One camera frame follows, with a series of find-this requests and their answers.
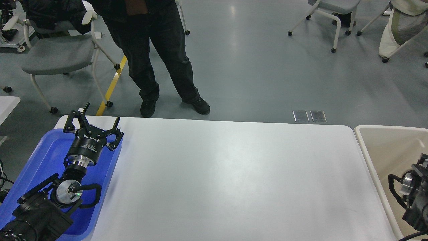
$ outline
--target person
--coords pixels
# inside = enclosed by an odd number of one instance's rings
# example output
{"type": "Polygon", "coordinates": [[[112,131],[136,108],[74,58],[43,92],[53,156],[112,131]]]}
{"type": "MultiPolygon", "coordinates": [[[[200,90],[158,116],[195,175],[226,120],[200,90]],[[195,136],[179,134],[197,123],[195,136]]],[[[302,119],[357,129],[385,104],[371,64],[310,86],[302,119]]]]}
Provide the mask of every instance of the person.
{"type": "Polygon", "coordinates": [[[87,0],[103,17],[114,42],[128,59],[129,76],[140,88],[141,115],[151,117],[159,99],[159,84],[149,59],[150,44],[156,48],[184,103],[199,114],[209,104],[193,84],[193,71],[185,53],[185,34],[174,0],[87,0]]]}

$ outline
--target white table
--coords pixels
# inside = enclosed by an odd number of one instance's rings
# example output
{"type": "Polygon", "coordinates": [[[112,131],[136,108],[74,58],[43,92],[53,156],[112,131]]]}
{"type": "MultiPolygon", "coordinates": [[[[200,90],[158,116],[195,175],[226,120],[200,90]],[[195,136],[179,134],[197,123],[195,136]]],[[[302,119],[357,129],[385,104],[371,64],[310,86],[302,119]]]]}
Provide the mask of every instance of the white table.
{"type": "MultiPolygon", "coordinates": [[[[103,129],[115,119],[87,118],[103,129]]],[[[119,125],[123,147],[92,241],[395,240],[349,127],[119,125]]]]}
{"type": "Polygon", "coordinates": [[[9,114],[15,109],[18,103],[21,101],[19,97],[15,96],[0,96],[0,125],[9,116],[9,114]]]}

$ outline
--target chair leg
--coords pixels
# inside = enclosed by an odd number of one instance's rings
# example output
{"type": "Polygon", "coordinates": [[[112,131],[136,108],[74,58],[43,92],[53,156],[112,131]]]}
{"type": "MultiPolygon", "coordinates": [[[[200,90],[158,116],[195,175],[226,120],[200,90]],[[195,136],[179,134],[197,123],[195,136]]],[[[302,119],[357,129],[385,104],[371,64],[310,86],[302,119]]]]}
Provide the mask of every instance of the chair leg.
{"type": "Polygon", "coordinates": [[[98,81],[97,75],[95,73],[95,68],[97,65],[97,60],[98,60],[98,55],[100,54],[100,49],[97,48],[97,50],[95,51],[95,57],[94,60],[92,62],[92,77],[94,78],[95,81],[95,85],[97,86],[97,89],[101,95],[101,98],[103,99],[103,103],[105,104],[105,106],[107,107],[112,107],[113,106],[113,102],[111,101],[107,101],[106,97],[104,96],[103,91],[101,90],[101,86],[100,86],[100,82],[98,81]]]}
{"type": "Polygon", "coordinates": [[[336,22],[337,22],[337,26],[336,26],[336,35],[334,36],[333,48],[331,49],[331,52],[332,52],[332,53],[336,53],[336,49],[337,49],[337,42],[339,41],[339,33],[340,33],[340,27],[342,26],[342,22],[340,21],[340,19],[339,19],[337,16],[334,16],[334,15],[332,15],[332,14],[329,14],[329,13],[323,12],[323,11],[321,11],[321,10],[316,10],[316,12],[317,12],[317,13],[319,13],[319,14],[321,14],[321,15],[323,15],[323,16],[325,16],[325,17],[327,17],[327,18],[330,18],[330,19],[336,20],[336,22]]]}
{"type": "Polygon", "coordinates": [[[42,90],[40,89],[39,85],[36,82],[36,76],[35,75],[31,75],[31,82],[33,83],[34,87],[36,88],[37,92],[39,93],[40,97],[42,97],[43,103],[45,103],[48,111],[52,114],[55,114],[58,112],[58,109],[56,107],[52,107],[48,100],[46,99],[45,95],[42,93],[42,90]]]}
{"type": "Polygon", "coordinates": [[[417,38],[419,35],[421,35],[423,32],[425,32],[428,29],[428,26],[426,26],[425,28],[423,28],[417,35],[413,36],[411,39],[409,39],[408,41],[405,41],[402,45],[400,45],[400,47],[396,48],[389,56],[383,58],[385,59],[382,60],[382,62],[386,63],[388,62],[388,60],[391,58],[391,56],[393,56],[395,53],[397,53],[402,47],[406,46],[409,42],[411,42],[413,39],[417,38]]]}
{"type": "Polygon", "coordinates": [[[311,7],[311,9],[299,19],[299,21],[288,31],[288,36],[293,35],[293,30],[299,26],[305,19],[308,20],[310,16],[315,12],[315,10],[318,8],[319,0],[316,1],[316,3],[311,7]]]}
{"type": "Polygon", "coordinates": [[[384,11],[386,11],[389,8],[389,4],[374,18],[372,19],[366,26],[364,26],[364,28],[360,31],[357,32],[357,36],[361,36],[361,34],[363,34],[363,32],[372,24],[374,23],[380,16],[382,16],[382,13],[384,11]]]}
{"type": "Polygon", "coordinates": [[[181,1],[178,1],[178,6],[180,7],[181,17],[183,18],[184,34],[186,36],[189,36],[190,35],[190,31],[187,30],[187,27],[186,27],[186,21],[184,20],[183,6],[181,4],[181,1]]]}
{"type": "Polygon", "coordinates": [[[101,49],[101,51],[104,53],[104,55],[110,60],[110,62],[114,65],[114,68],[116,70],[120,69],[120,64],[115,63],[112,59],[112,57],[110,57],[110,55],[104,50],[103,47],[101,47],[101,45],[98,43],[97,38],[95,38],[95,27],[94,24],[91,22],[91,37],[92,37],[92,42],[94,42],[95,44],[95,48],[96,49],[101,49]]]}
{"type": "Polygon", "coordinates": [[[347,36],[351,35],[352,29],[354,28],[354,19],[356,14],[357,14],[357,8],[355,8],[354,11],[352,11],[351,13],[351,24],[349,25],[349,30],[347,30],[345,33],[347,36]]]}

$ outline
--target chair seat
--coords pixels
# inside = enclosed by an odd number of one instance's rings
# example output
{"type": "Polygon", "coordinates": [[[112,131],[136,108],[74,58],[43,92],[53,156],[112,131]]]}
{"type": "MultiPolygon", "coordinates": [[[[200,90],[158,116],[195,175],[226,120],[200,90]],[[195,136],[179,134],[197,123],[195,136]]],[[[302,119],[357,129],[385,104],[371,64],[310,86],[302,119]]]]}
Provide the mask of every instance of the chair seat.
{"type": "Polygon", "coordinates": [[[32,75],[76,71],[91,63],[94,47],[90,35],[40,39],[27,54],[22,70],[32,75]]]}
{"type": "MultiPolygon", "coordinates": [[[[356,9],[361,0],[321,0],[318,7],[339,14],[347,14],[356,9]]],[[[313,6],[316,0],[308,0],[309,5],[313,6]]]]}

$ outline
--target beige bin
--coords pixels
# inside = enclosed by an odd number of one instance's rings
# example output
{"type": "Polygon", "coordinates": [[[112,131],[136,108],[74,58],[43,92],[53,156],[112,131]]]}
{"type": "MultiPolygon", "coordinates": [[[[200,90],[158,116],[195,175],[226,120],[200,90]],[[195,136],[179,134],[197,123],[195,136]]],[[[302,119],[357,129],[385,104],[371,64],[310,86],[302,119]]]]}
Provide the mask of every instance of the beige bin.
{"type": "MultiPolygon", "coordinates": [[[[417,232],[402,220],[405,210],[388,189],[388,175],[401,177],[418,161],[421,153],[428,154],[428,129],[364,125],[357,126],[354,132],[397,240],[417,232]]],[[[398,192],[401,185],[394,182],[398,192]]]]}

